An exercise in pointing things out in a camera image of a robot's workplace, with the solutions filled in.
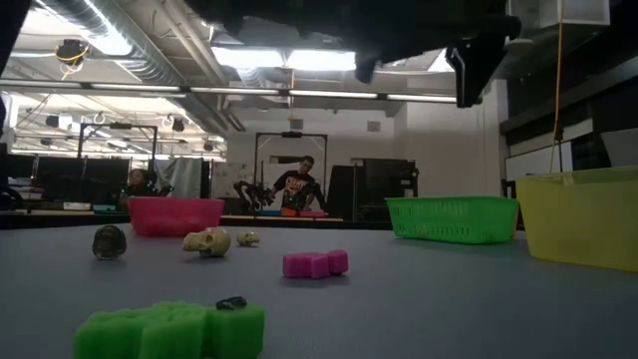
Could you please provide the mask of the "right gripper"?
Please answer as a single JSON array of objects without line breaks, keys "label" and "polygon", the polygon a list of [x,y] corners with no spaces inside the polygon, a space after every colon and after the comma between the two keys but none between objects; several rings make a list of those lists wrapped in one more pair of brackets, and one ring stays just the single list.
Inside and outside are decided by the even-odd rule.
[{"label": "right gripper", "polygon": [[506,37],[521,23],[505,13],[507,0],[302,0],[298,32],[338,39],[355,53],[355,78],[371,84],[388,63],[450,47],[458,108],[481,103],[481,93],[506,55]]}]

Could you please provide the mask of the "black equipment cabinet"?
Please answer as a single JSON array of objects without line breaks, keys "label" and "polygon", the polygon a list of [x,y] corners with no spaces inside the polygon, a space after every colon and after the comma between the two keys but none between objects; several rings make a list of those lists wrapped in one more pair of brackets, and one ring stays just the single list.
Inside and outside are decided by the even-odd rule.
[{"label": "black equipment cabinet", "polygon": [[417,196],[419,170],[414,161],[363,159],[334,166],[325,211],[345,221],[389,222],[387,198]]}]

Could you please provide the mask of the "green plastic basket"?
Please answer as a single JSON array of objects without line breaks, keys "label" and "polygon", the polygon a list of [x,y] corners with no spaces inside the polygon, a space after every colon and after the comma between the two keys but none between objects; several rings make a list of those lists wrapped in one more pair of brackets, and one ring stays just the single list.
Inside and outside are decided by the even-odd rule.
[{"label": "green plastic basket", "polygon": [[395,236],[462,244],[510,241],[519,204],[499,196],[394,197],[386,200]]}]

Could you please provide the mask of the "person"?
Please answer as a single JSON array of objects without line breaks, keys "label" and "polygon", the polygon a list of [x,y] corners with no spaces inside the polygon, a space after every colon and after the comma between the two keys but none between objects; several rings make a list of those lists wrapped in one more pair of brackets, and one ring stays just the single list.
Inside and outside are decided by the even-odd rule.
[{"label": "person", "polygon": [[310,174],[315,160],[311,156],[304,156],[295,171],[287,171],[274,183],[269,197],[275,199],[279,192],[283,192],[281,208],[300,211],[310,211],[311,204],[317,200],[321,210],[326,209],[325,197],[319,183]]},{"label": "person", "polygon": [[128,201],[131,196],[168,196],[173,187],[170,184],[156,187],[158,176],[150,170],[134,169],[129,174],[129,182],[119,199],[119,210],[128,212]]}]

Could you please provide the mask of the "white paper board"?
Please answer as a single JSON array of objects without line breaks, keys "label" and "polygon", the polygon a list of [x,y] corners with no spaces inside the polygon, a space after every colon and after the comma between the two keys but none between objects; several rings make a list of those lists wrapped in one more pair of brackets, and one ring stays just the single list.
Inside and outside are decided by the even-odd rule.
[{"label": "white paper board", "polygon": [[249,165],[215,162],[212,168],[211,195],[214,198],[238,197],[234,185],[239,181],[253,181],[253,169]]}]

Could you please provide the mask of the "yellow plastic bin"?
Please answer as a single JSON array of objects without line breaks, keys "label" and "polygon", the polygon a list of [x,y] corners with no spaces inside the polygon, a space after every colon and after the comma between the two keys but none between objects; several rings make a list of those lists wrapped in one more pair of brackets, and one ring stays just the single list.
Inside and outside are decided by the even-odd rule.
[{"label": "yellow plastic bin", "polygon": [[516,181],[532,256],[638,272],[638,166]]}]

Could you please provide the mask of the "pink sponge centre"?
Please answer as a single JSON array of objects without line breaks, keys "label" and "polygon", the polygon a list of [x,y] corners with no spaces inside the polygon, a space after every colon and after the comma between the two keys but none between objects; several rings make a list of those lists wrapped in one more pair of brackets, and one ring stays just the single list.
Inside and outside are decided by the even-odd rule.
[{"label": "pink sponge centre", "polygon": [[282,273],[286,278],[323,279],[342,275],[348,269],[349,255],[343,249],[285,254],[282,260]]}]

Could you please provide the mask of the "background work table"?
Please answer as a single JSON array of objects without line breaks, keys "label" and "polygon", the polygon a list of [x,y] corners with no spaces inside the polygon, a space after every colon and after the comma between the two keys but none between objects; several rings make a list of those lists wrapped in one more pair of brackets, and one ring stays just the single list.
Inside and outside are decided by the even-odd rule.
[{"label": "background work table", "polygon": [[302,216],[252,216],[252,215],[222,215],[221,221],[231,220],[257,220],[257,221],[316,221],[316,222],[344,222],[343,218],[331,217],[302,217]]}]

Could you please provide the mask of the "grey cloth sheet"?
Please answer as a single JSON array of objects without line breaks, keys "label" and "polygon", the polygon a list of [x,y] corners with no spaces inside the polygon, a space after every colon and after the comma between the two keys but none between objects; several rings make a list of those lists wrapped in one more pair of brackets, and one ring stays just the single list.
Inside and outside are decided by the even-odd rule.
[{"label": "grey cloth sheet", "polygon": [[171,187],[168,197],[200,197],[202,163],[202,159],[157,160],[154,164],[156,187]]}]

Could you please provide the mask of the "pink round bowl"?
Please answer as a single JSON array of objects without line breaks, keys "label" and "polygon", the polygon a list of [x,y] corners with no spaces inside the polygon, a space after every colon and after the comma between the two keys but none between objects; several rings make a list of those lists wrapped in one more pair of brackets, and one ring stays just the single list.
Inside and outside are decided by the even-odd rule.
[{"label": "pink round bowl", "polygon": [[131,196],[128,211],[137,235],[184,237],[219,226],[225,202],[213,198]]}]

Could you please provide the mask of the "dark clear skull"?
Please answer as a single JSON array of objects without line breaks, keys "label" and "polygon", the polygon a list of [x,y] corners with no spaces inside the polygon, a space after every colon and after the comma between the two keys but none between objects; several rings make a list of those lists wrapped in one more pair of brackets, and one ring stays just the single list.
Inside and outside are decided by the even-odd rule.
[{"label": "dark clear skull", "polygon": [[92,252],[97,259],[113,260],[121,257],[127,247],[126,235],[119,227],[104,225],[94,235]]}]

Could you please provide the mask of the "large green sponge foreground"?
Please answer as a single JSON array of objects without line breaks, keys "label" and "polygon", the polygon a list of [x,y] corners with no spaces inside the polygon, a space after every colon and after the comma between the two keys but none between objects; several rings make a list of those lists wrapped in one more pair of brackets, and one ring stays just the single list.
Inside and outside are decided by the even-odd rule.
[{"label": "large green sponge foreground", "polygon": [[74,359],[257,359],[265,310],[241,296],[95,312],[74,332]]}]

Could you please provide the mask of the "black gantry frame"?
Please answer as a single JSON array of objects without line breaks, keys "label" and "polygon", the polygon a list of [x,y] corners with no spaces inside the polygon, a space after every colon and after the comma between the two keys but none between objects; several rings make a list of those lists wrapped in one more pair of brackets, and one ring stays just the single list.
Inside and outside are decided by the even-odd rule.
[{"label": "black gantry frame", "polygon": [[[158,134],[159,130],[157,126],[148,126],[148,125],[133,125],[127,123],[114,122],[109,124],[91,124],[91,123],[82,123],[80,124],[80,132],[78,139],[78,148],[76,157],[84,161],[84,170],[82,175],[82,183],[85,175],[85,168],[87,159],[125,159],[130,161],[130,171],[132,170],[132,162],[134,160],[134,156],[137,154],[136,152],[127,152],[127,148],[130,145],[133,145],[137,142],[132,137],[120,137],[117,138],[115,135],[110,135],[109,137],[104,136],[104,128],[108,128],[109,130],[115,131],[117,134],[120,134],[124,131],[132,131],[132,130],[141,130],[144,132],[145,130],[149,130],[153,133],[151,137],[151,152],[146,153],[147,160],[147,168],[146,170],[154,171],[154,164],[157,159],[157,146],[158,146]],[[100,140],[106,143],[107,146],[112,147],[112,151],[110,153],[107,152],[96,152],[90,154],[89,152],[84,150],[85,143],[89,140]],[[103,203],[103,204],[117,204],[119,199],[115,203]]]},{"label": "black gantry frame", "polygon": [[260,182],[263,182],[263,173],[258,168],[258,152],[261,149],[262,145],[265,145],[266,142],[261,143],[261,137],[280,137],[285,139],[300,139],[300,138],[321,138],[324,141],[324,146],[320,149],[323,150],[323,188],[322,194],[326,194],[327,189],[327,160],[328,160],[328,135],[325,134],[306,134],[302,132],[288,131],[281,133],[273,133],[273,132],[257,132],[254,138],[254,155],[253,155],[253,181],[252,184],[257,185],[258,179]]}]

